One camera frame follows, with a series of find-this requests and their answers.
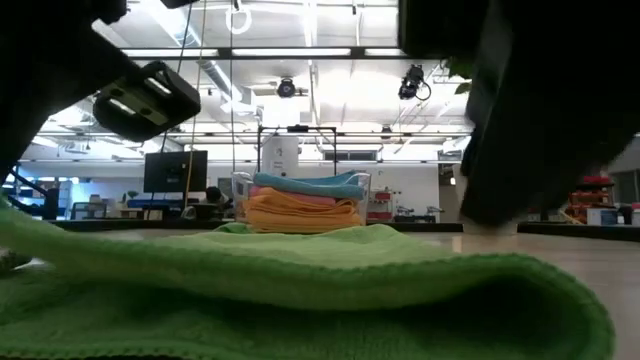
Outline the green microfiber towel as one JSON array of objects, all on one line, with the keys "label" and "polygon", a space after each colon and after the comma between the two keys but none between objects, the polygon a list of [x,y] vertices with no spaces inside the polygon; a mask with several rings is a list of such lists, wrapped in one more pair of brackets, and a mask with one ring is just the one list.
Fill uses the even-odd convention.
[{"label": "green microfiber towel", "polygon": [[76,233],[0,204],[0,360],[612,360],[574,276],[385,225]]}]

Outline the black monitor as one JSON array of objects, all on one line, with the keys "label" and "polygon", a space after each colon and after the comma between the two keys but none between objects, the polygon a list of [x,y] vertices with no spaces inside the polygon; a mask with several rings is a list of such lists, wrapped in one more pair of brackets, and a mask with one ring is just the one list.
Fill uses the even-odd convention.
[{"label": "black monitor", "polygon": [[207,188],[206,151],[149,153],[144,158],[143,190],[183,193]]}]

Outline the person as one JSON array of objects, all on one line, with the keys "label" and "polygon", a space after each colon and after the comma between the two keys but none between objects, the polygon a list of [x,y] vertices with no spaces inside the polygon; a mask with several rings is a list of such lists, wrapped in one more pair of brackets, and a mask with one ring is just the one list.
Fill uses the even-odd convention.
[{"label": "person", "polygon": [[233,200],[216,186],[206,188],[204,204],[206,214],[214,219],[223,219],[233,208]]}]

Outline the white blue carton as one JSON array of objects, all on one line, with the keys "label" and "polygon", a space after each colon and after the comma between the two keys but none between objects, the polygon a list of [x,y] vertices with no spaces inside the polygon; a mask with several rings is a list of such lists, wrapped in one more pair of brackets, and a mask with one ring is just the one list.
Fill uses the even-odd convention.
[{"label": "white blue carton", "polygon": [[615,208],[588,208],[587,224],[594,226],[617,225],[618,212]]}]

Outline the pink microfiber towel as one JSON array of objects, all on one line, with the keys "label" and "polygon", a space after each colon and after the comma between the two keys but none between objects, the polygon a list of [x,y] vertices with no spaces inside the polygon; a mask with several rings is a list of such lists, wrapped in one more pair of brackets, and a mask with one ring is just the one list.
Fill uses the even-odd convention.
[{"label": "pink microfiber towel", "polygon": [[338,201],[331,197],[322,197],[314,195],[304,195],[298,193],[291,193],[286,191],[280,191],[271,187],[254,186],[250,190],[250,196],[272,196],[279,200],[297,201],[301,203],[308,203],[320,206],[335,206]]}]

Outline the red storage shelf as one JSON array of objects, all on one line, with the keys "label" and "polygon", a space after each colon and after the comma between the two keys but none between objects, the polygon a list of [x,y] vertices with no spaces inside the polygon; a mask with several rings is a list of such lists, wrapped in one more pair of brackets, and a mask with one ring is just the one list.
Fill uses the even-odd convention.
[{"label": "red storage shelf", "polygon": [[587,224],[588,208],[614,208],[611,189],[614,184],[609,176],[586,175],[569,193],[564,214],[574,223]]}]

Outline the blue microfiber towel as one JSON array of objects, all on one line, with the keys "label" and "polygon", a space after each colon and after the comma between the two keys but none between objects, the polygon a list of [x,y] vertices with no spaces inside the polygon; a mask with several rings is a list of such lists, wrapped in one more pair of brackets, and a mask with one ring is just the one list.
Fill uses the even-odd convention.
[{"label": "blue microfiber towel", "polygon": [[262,187],[303,195],[329,197],[337,199],[362,200],[368,190],[367,185],[361,185],[355,171],[322,178],[288,178],[257,173],[253,182]]}]

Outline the clear plastic bin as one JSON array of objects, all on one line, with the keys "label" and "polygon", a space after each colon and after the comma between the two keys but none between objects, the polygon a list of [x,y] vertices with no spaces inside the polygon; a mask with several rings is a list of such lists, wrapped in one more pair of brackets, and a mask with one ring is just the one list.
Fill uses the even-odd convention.
[{"label": "clear plastic bin", "polygon": [[[366,217],[367,217],[367,206],[368,206],[368,199],[369,199],[369,192],[370,192],[370,175],[366,172],[358,172],[358,171],[355,171],[355,172],[359,176],[360,184],[368,186],[368,190],[365,193],[365,197],[362,200],[347,199],[347,198],[345,199],[335,198],[335,199],[337,201],[351,200],[356,206],[356,210],[357,210],[356,215],[360,216],[361,223],[363,226],[366,224]],[[236,172],[232,176],[232,190],[234,195],[235,219],[239,222],[243,222],[246,224],[248,224],[250,221],[247,219],[246,212],[248,210],[245,208],[244,202],[251,197],[250,196],[251,188],[254,186],[258,186],[258,185],[255,185],[253,182],[253,178],[256,174],[250,175],[248,173]]]}]

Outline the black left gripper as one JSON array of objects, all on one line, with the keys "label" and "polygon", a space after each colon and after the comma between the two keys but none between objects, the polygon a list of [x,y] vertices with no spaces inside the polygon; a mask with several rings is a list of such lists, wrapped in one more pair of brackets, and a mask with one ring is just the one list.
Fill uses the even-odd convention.
[{"label": "black left gripper", "polygon": [[139,71],[90,25],[0,35],[0,173],[20,159],[48,117]]}]

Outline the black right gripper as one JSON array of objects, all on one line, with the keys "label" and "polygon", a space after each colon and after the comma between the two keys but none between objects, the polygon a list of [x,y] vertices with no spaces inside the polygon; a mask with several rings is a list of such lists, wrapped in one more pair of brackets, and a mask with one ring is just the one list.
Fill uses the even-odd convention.
[{"label": "black right gripper", "polygon": [[489,0],[472,119],[468,218],[561,207],[640,132],[640,0]]}]

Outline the white background panel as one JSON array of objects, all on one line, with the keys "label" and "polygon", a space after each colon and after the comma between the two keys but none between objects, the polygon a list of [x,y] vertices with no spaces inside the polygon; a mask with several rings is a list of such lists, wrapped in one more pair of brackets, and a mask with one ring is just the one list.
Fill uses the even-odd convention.
[{"label": "white background panel", "polygon": [[261,172],[280,177],[296,176],[300,150],[297,137],[274,136],[261,148]]}]

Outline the potted plant in white pot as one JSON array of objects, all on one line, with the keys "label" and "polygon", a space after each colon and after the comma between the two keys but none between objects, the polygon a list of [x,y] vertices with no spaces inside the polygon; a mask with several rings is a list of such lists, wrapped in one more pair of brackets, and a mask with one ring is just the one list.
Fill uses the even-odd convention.
[{"label": "potted plant in white pot", "polygon": [[[456,94],[467,93],[471,89],[472,78],[472,62],[468,59],[459,59],[449,57],[443,62],[443,67],[449,69],[449,77],[459,76],[464,79],[464,83],[460,84],[456,90]],[[453,175],[456,180],[456,195],[459,205],[462,206],[465,200],[468,180],[473,167],[474,157],[478,141],[481,137],[481,127],[472,122],[473,130],[469,137],[466,148],[462,151],[462,162],[453,166]],[[515,236],[517,234],[518,222],[516,220],[508,221],[502,225],[483,225],[470,218],[464,213],[462,208],[459,209],[458,219],[463,226],[463,232],[469,235],[478,235],[485,237],[506,237]]]}]

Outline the shelf with red bins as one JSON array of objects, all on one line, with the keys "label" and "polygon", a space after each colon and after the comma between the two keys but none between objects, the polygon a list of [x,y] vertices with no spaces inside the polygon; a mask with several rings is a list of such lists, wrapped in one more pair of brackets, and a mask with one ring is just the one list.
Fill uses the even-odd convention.
[{"label": "shelf with red bins", "polygon": [[367,221],[388,223],[394,215],[394,192],[388,188],[372,190],[367,206]]}]

